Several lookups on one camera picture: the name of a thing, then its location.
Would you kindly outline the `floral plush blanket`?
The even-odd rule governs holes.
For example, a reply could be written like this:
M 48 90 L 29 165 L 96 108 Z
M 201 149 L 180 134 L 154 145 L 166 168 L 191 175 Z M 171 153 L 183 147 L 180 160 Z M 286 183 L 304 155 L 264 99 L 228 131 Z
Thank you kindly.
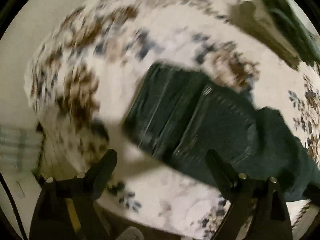
M 278 110 L 319 169 L 319 66 L 290 68 L 268 46 L 229 21 L 247 0 L 87 0 L 39 46 L 25 75 L 29 102 L 50 149 L 47 179 L 85 174 L 109 149 L 117 165 L 99 199 L 107 211 L 169 233 L 210 239 L 231 202 L 217 187 L 153 158 L 123 123 L 154 63 L 202 72 Z M 287 202 L 293 239 L 307 232 L 319 198 Z

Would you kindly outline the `dark denim jeans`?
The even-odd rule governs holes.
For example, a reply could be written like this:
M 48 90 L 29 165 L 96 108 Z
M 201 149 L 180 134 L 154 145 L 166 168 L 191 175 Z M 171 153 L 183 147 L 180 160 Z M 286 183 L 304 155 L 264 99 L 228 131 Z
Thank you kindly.
M 319 185 L 319 169 L 278 110 L 256 109 L 202 72 L 154 63 L 123 123 L 141 150 L 217 187 L 225 198 L 238 174 L 276 178 L 288 202 Z

